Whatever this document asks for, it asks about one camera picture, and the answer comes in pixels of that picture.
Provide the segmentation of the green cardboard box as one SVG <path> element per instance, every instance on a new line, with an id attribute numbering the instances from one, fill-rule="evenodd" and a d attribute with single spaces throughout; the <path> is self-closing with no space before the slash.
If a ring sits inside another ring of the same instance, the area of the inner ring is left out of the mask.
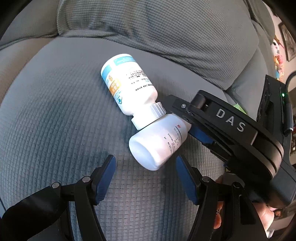
<path id="1" fill-rule="evenodd" d="M 247 113 L 245 112 L 245 110 L 238 103 L 234 104 L 233 107 L 236 108 L 236 109 L 238 109 L 239 111 L 241 111 L 242 113 L 244 113 L 244 114 L 247 115 Z"/>

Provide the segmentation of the grey sofa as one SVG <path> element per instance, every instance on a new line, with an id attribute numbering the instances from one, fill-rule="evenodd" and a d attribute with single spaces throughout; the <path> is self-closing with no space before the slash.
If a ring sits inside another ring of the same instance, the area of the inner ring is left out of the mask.
<path id="1" fill-rule="evenodd" d="M 103 79 L 111 57 L 132 55 L 161 100 L 191 101 L 203 89 L 238 103 L 256 118 L 264 79 L 272 74 L 273 20 L 263 1 L 244 1 L 258 47 L 227 88 L 151 52 L 100 37 L 64 37 L 60 1 L 31 1 L 1 32 L 1 200 L 5 208 L 58 181 L 71 184 L 112 154 L 116 173 L 95 208 L 107 240 L 186 240 L 196 215 L 170 158 L 158 171 L 134 159 L 136 133 Z"/>

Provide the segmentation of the plain white pill bottle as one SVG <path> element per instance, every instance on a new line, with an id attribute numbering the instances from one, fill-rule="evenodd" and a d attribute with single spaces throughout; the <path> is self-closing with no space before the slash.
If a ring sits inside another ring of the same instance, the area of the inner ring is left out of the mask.
<path id="1" fill-rule="evenodd" d="M 129 149 L 136 161 L 156 171 L 170 159 L 187 139 L 191 124 L 174 114 L 166 114 L 129 140 Z"/>

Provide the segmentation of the large grey back cushion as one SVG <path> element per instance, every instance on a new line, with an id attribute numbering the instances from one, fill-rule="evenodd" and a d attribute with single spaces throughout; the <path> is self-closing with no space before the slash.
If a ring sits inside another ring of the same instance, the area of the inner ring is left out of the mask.
<path id="1" fill-rule="evenodd" d="M 100 37 L 151 52 L 221 89 L 259 42 L 244 1 L 60 1 L 57 29 L 64 37 Z"/>

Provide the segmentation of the black framed wall picture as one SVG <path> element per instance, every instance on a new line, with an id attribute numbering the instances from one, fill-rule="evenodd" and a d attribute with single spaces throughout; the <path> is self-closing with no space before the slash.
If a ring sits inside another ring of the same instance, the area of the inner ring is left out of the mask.
<path id="1" fill-rule="evenodd" d="M 288 62 L 290 62 L 295 58 L 296 54 L 295 41 L 284 23 L 280 23 L 278 27 L 282 37 L 282 41 L 284 43 L 286 59 Z"/>

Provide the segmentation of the white bottle blue label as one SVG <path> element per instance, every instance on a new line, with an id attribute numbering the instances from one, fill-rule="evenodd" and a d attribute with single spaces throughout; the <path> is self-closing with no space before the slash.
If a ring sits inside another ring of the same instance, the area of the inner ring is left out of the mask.
<path id="1" fill-rule="evenodd" d="M 158 92 L 138 63 L 129 54 L 118 54 L 106 61 L 101 76 L 123 114 L 141 130 L 166 114 Z"/>

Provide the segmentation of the colourful plush toys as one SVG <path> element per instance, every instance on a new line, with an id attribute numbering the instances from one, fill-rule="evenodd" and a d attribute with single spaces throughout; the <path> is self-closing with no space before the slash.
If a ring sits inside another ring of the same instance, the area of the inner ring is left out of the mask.
<path id="1" fill-rule="evenodd" d="M 273 43 L 271 45 L 271 50 L 273 52 L 273 60 L 275 65 L 275 78 L 280 82 L 284 82 L 283 80 L 283 77 L 285 74 L 283 70 L 284 59 L 281 54 L 281 49 L 285 50 L 284 46 L 275 35 L 273 39 Z"/>

